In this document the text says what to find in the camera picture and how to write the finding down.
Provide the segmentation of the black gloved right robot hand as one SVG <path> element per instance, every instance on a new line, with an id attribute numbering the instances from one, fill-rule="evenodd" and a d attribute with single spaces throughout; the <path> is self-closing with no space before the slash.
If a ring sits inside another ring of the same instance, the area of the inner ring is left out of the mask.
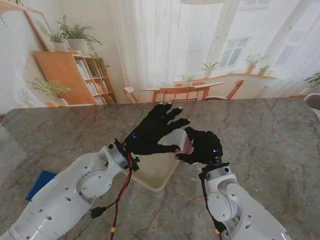
<path id="1" fill-rule="evenodd" d="M 192 127 L 184 130 L 192 143 L 193 151 L 191 154 L 178 153 L 175 157 L 191 165 L 216 165 L 224 155 L 218 136 L 211 131 L 195 130 Z"/>

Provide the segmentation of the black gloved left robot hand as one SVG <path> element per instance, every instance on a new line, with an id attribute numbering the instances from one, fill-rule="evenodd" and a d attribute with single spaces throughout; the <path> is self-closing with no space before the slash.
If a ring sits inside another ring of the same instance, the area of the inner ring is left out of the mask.
<path id="1" fill-rule="evenodd" d="M 182 111 L 181 107 L 172 108 L 170 102 L 157 104 L 126 137 L 123 147 L 129 153 L 142 156 L 180 152 L 178 145 L 162 145 L 159 141 L 191 122 L 186 118 L 174 120 Z"/>

